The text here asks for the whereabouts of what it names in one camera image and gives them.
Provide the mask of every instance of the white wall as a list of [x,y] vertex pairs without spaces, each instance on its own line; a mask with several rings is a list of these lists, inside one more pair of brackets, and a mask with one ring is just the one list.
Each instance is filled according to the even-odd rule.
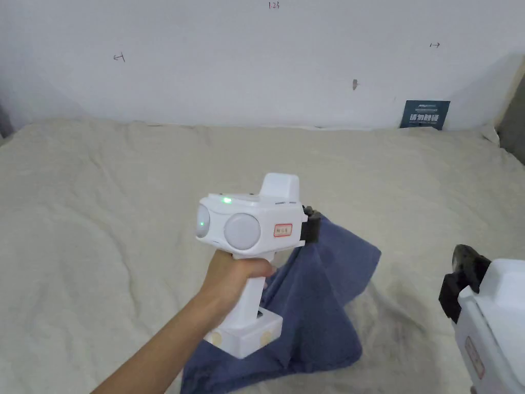
[[525,52],[523,0],[279,5],[0,0],[0,103],[16,128],[85,115],[362,128],[447,99],[445,126],[461,128],[498,113]]

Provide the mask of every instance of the black clamp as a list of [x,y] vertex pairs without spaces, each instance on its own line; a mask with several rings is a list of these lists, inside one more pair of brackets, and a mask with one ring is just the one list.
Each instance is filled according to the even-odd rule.
[[314,210],[311,206],[302,206],[304,214],[308,220],[303,222],[301,227],[301,241],[305,243],[317,242],[321,229],[321,213]]
[[479,293],[479,285],[485,276],[491,261],[481,256],[472,247],[456,245],[452,254],[452,269],[454,273],[445,275],[439,302],[447,317],[454,323],[458,322],[461,306],[458,296],[461,290],[470,286],[473,292]]

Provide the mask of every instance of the hand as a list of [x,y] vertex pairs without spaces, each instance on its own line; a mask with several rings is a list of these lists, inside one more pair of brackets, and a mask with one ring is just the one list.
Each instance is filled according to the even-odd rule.
[[231,253],[217,250],[195,296],[211,313],[210,330],[235,307],[249,278],[268,277],[274,272],[275,268],[263,258],[235,260]]

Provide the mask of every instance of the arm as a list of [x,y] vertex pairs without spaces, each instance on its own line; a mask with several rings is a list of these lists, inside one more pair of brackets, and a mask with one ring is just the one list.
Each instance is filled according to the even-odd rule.
[[216,251],[198,294],[91,394],[164,393],[198,343],[233,309],[248,278],[274,271],[266,260],[234,260]]

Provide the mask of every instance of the pencil mark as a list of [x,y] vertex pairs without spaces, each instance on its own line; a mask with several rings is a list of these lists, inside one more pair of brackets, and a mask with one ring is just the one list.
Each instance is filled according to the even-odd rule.
[[120,56],[113,55],[113,60],[119,60],[120,58],[122,58],[122,60],[124,60],[124,63],[126,63],[126,59],[124,59],[124,55],[122,54],[122,52],[120,53]]

